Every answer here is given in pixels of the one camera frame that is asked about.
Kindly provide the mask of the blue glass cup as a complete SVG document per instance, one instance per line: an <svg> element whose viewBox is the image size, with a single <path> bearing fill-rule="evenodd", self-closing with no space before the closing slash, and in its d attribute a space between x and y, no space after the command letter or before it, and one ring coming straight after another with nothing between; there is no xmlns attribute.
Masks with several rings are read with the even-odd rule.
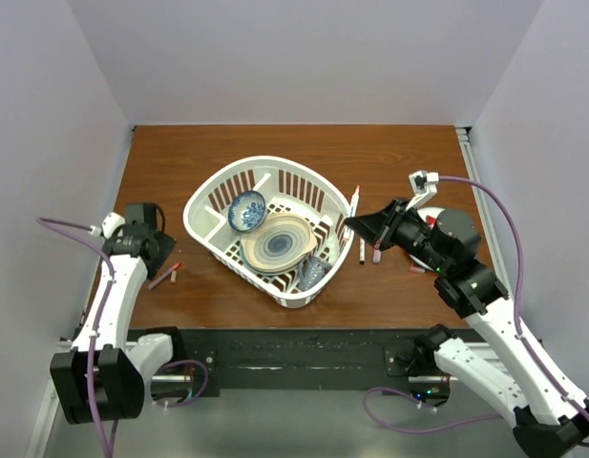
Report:
<svg viewBox="0 0 589 458"><path fill-rule="evenodd" d="M305 258L298 264L299 289L306 291L321 281L332 269L332 265L322 258Z"/></svg>

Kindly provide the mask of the pink highlighter pen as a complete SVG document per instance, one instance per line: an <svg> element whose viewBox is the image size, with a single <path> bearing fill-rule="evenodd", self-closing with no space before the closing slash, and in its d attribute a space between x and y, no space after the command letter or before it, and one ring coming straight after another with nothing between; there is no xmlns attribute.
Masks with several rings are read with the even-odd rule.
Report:
<svg viewBox="0 0 589 458"><path fill-rule="evenodd" d="M373 245L372 262L377 264L381 261L381 258L382 258L381 241L377 240Z"/></svg>

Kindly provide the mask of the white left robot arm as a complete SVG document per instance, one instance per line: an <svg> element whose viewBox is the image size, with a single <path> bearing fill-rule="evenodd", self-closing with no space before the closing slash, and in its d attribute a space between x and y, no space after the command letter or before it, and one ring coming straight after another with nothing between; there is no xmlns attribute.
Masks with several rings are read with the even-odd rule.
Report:
<svg viewBox="0 0 589 458"><path fill-rule="evenodd" d="M85 232L102 240L95 298L71 348L57 353L50 373L66 420L87 424L97 414L136 418L152 376L180 372L186 351L175 327L149 330L133 345L127 337L137 295L167 261L176 241L154 223L128 223L111 213Z"/></svg>

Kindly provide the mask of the beige blue ringed plate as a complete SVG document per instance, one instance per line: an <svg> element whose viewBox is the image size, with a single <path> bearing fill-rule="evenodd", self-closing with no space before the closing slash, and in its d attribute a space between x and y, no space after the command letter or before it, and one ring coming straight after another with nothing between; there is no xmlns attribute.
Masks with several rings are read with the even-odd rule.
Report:
<svg viewBox="0 0 589 458"><path fill-rule="evenodd" d="M240 254L253 270L282 273L295 267L318 245L309 222L292 213L269 215L261 227L241 237Z"/></svg>

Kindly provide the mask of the watermelon pattern plate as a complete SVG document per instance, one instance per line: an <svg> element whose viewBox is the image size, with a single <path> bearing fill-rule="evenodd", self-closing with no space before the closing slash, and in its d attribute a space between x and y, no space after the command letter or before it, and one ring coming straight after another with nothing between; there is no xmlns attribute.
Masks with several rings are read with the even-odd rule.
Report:
<svg viewBox="0 0 589 458"><path fill-rule="evenodd" d="M418 214L422 218L422 220L425 221L426 224L430 228L432 228L435 225L436 219L443 211L444 211L443 207L427 206L427 207L420 208L418 210ZM411 259L410 266L416 265L416 266L420 266L420 267L426 269L426 272L427 271L434 272L434 269L432 269L431 267L426 265L423 261L421 261L420 259L418 259L414 255L410 255L410 259Z"/></svg>

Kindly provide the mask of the blue patterned small bowl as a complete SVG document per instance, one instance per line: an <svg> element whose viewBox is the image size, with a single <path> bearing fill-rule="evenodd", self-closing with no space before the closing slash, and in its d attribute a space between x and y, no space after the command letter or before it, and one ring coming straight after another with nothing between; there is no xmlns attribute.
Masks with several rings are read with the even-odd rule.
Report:
<svg viewBox="0 0 589 458"><path fill-rule="evenodd" d="M257 191L244 191L237 195L228 208L230 227L240 233L258 228L267 214L264 196Z"/></svg>

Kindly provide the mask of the white black marker pen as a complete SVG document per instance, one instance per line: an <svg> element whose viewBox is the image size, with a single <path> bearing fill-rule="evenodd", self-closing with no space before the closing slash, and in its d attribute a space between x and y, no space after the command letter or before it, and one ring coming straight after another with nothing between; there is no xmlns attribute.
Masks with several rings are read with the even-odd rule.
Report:
<svg viewBox="0 0 589 458"><path fill-rule="evenodd" d="M359 263L360 265L366 263L366 243L362 239L359 240Z"/></svg>

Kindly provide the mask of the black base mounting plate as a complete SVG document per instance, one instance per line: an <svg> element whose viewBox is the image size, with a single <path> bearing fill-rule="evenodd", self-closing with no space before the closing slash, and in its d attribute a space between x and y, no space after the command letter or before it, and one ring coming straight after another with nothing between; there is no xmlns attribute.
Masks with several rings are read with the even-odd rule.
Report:
<svg viewBox="0 0 589 458"><path fill-rule="evenodd" d="M182 367L154 376L154 399L224 390L355 390L387 386L443 404L456 377L417 345L421 329L183 329Z"/></svg>

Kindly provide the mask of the white plastic dish basket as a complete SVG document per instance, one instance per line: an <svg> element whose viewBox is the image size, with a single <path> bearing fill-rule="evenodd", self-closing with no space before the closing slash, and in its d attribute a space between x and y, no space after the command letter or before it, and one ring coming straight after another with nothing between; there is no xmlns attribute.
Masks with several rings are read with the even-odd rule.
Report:
<svg viewBox="0 0 589 458"><path fill-rule="evenodd" d="M354 242L351 201L327 178L277 156L239 159L188 199L187 233L285 308L313 301Z"/></svg>

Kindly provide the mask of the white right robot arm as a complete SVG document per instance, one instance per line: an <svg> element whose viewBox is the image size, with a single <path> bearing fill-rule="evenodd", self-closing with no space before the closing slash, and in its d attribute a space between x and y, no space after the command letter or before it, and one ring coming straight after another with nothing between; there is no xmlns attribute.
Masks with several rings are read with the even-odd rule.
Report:
<svg viewBox="0 0 589 458"><path fill-rule="evenodd" d="M462 210L446 209L433 226L403 198L346 226L381 251L397 246L437 276L441 300L489 345L503 367L475 357L442 324L414 341L413 361L427 375L453 375L490 404L529 457L561 457L589 437L589 396L552 362L524 323L494 271L476 257L481 237Z"/></svg>

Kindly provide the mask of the white red pen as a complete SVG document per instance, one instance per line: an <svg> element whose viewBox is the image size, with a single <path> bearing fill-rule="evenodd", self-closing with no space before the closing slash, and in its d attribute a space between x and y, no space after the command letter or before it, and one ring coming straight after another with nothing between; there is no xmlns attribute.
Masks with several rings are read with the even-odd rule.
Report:
<svg viewBox="0 0 589 458"><path fill-rule="evenodd" d="M349 218L353 218L356 214L357 211L357 207L358 207L358 203L359 203L359 199L360 199L360 186L357 185L356 189L351 197L350 200L350 205L349 205L349 211L348 211L348 217ZM343 232L343 242L347 242L351 237L351 229L344 224L344 232Z"/></svg>

